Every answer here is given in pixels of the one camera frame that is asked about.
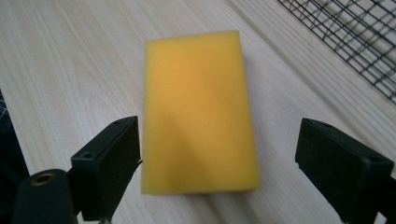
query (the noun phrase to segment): light wood surface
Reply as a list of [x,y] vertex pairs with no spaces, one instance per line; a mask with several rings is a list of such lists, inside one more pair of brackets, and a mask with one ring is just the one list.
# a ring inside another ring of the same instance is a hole
[[141,195],[138,168],[113,223],[341,223],[294,162],[301,119],[396,161],[396,106],[275,0],[0,1],[0,86],[31,174],[70,169],[115,119],[142,124],[145,41],[224,30],[241,35],[262,187]]

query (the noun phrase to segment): yellow sponge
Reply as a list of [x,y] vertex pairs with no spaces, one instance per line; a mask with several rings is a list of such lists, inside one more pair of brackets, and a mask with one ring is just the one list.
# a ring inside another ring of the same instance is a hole
[[149,41],[145,85],[142,193],[260,185],[237,31]]

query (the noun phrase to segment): wire rack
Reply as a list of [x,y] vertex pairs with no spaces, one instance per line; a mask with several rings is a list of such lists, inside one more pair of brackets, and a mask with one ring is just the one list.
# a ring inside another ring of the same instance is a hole
[[277,0],[396,104],[396,0]]

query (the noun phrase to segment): wood grain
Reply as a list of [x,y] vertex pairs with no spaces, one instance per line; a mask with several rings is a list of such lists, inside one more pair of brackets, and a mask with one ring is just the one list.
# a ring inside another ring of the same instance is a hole
[[138,169],[113,222],[340,223],[294,162],[301,118],[395,161],[396,108],[277,1],[0,1],[0,86],[29,171],[68,170],[111,121],[142,121],[147,40],[222,30],[241,35],[262,187],[154,197]]

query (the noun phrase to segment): foam block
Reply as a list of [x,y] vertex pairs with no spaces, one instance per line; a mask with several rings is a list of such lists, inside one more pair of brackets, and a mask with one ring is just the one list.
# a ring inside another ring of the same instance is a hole
[[147,42],[143,129],[142,193],[259,187],[237,31]]

